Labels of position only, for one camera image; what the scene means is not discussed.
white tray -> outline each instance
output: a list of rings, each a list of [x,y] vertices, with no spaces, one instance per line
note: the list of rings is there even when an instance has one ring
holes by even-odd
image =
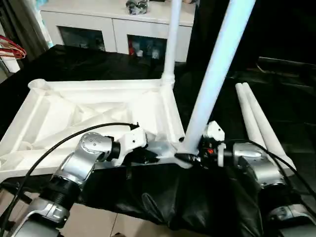
[[[0,142],[0,182],[24,176],[34,162],[63,138],[108,122],[139,123],[170,143],[184,137],[172,87],[161,80],[98,80],[29,83],[30,92]],[[119,139],[127,126],[93,131]],[[73,151],[73,138],[42,161],[33,175],[54,173]]]

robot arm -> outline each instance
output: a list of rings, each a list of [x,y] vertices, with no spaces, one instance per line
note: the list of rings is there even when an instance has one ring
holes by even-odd
[[[204,149],[199,156],[175,156],[204,168],[233,166],[246,174],[260,190],[259,207],[267,236],[316,236],[316,217],[287,185],[278,167],[263,150],[249,143],[234,143],[229,149],[224,143],[217,146],[216,142],[208,142],[203,147],[213,148]]]
[[[48,186],[31,202],[7,237],[61,236],[57,228],[65,225],[96,163],[110,161],[120,166],[128,153],[146,144],[146,134],[140,127],[117,142],[94,132],[84,134],[75,151],[65,158]]]

cabinet glass door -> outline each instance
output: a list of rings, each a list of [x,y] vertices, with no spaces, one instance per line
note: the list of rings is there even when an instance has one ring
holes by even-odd
[[[101,31],[58,26],[64,45],[105,51]]]
[[[41,11],[53,44],[116,52],[111,18]]]

white pipe joint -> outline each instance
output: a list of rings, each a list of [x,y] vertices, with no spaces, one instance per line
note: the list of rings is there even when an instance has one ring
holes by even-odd
[[[164,70],[161,76],[162,84],[167,83],[171,84],[172,86],[175,83],[174,65],[176,57],[178,29],[180,24],[181,6],[182,0],[172,0],[169,33],[164,61]]]

silver object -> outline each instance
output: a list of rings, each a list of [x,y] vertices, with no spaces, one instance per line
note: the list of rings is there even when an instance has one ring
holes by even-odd
[[[234,163],[240,169],[246,169],[262,187],[284,184],[278,168],[268,155],[257,146],[248,143],[235,143],[233,146]]]
[[[54,176],[71,180],[82,189],[96,162],[101,156],[100,161],[106,160],[111,149],[111,138],[95,132],[86,133],[81,137],[75,152],[67,156]]]
[[[279,220],[286,221],[296,217],[306,217],[314,225],[316,225],[315,217],[302,205],[302,204],[293,204],[289,206],[280,206],[273,209],[268,214],[269,220]]]
[[[59,231],[39,222],[28,220],[15,237],[58,237]]]
[[[15,237],[15,236],[23,236],[20,232],[20,229],[23,226],[22,232],[29,232],[32,229],[29,229],[30,226],[35,225],[34,223],[31,224],[31,222],[28,222],[28,219],[33,214],[39,214],[42,217],[53,221],[57,224],[65,222],[69,217],[69,211],[65,209],[64,207],[57,205],[51,201],[42,199],[42,198],[36,198],[34,199],[27,210],[23,213],[23,215],[18,219],[16,224],[13,226],[12,230],[9,232],[8,237]],[[52,236],[55,233],[54,231],[49,231],[48,227],[41,226],[39,227],[40,230],[45,230],[48,233],[51,233]]]

